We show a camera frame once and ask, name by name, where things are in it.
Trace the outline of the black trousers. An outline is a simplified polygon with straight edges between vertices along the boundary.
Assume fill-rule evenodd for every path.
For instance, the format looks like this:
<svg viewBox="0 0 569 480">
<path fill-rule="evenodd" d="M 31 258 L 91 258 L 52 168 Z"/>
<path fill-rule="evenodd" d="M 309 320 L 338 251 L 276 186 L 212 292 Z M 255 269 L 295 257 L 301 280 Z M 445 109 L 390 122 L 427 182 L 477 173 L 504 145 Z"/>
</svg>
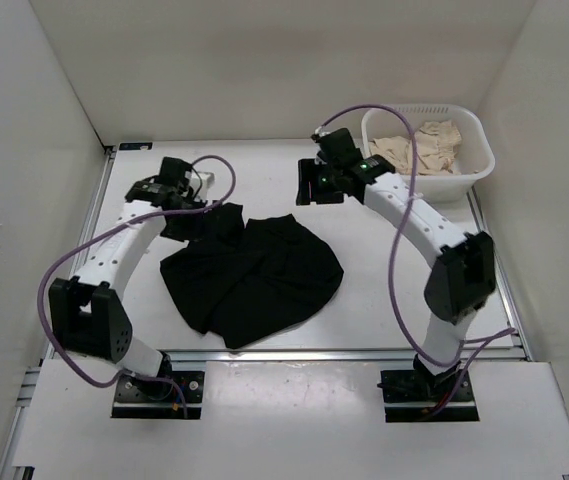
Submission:
<svg viewBox="0 0 569 480">
<path fill-rule="evenodd" d="M 344 270 L 331 247 L 293 215 L 243 218 L 228 203 L 203 232 L 160 263 L 186 324 L 238 350 L 305 322 L 337 293 Z"/>
</svg>

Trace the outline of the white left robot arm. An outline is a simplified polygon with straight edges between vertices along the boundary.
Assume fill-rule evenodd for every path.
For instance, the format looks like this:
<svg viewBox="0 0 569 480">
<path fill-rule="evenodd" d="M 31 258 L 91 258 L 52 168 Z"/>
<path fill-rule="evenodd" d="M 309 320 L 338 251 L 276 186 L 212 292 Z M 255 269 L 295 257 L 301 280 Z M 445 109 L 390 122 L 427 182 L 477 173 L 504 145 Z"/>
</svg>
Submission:
<svg viewBox="0 0 569 480">
<path fill-rule="evenodd" d="M 41 325 L 55 352 L 84 381 L 92 378 L 74 361 L 76 354 L 115 366 L 119 376 L 139 380 L 152 400 L 174 386 L 168 356 L 135 337 L 122 304 L 129 280 L 158 236 L 177 241 L 196 237 L 215 176 L 195 162 L 163 158 L 158 174 L 136 181 L 124 196 L 114 226 L 55 262 L 38 287 Z"/>
</svg>

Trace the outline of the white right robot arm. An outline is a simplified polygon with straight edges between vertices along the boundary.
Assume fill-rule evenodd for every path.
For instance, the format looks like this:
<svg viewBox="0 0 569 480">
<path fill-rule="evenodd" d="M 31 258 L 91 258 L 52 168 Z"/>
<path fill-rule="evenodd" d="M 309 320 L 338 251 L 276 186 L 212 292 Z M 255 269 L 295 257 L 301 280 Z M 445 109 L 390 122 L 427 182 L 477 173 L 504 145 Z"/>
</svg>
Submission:
<svg viewBox="0 0 569 480">
<path fill-rule="evenodd" d="M 493 239 L 441 216 L 409 191 L 387 160 L 363 156 L 348 129 L 312 139 L 318 152 L 298 163 L 297 204 L 337 204 L 352 197 L 391 223 L 396 237 L 407 239 L 430 269 L 424 287 L 430 318 L 424 341 L 414 346 L 413 387 L 434 400 L 448 389 L 469 327 L 495 291 Z"/>
</svg>

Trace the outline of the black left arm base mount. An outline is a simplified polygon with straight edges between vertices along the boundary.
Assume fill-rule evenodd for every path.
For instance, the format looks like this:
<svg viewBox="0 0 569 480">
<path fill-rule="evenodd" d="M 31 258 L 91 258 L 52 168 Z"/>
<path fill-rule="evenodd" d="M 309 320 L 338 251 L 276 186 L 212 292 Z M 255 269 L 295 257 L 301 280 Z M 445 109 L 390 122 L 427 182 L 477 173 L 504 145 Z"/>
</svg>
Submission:
<svg viewBox="0 0 569 480">
<path fill-rule="evenodd" d="M 111 417 L 115 419 L 199 420 L 202 413 L 205 372 L 173 371 L 171 378 L 184 396 L 171 384 L 142 382 L 130 376 L 118 380 L 113 397 Z"/>
</svg>

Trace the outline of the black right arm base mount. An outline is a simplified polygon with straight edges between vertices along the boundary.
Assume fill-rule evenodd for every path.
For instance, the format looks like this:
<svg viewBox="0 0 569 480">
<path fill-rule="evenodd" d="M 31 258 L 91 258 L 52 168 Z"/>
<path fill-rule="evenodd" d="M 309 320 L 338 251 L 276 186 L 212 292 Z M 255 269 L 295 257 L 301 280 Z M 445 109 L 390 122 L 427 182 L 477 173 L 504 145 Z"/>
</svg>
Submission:
<svg viewBox="0 0 569 480">
<path fill-rule="evenodd" d="M 382 370 L 377 386 L 382 391 L 385 422 L 478 422 L 469 373 L 454 390 L 456 381 L 448 378 L 431 388 L 415 370 Z"/>
</svg>

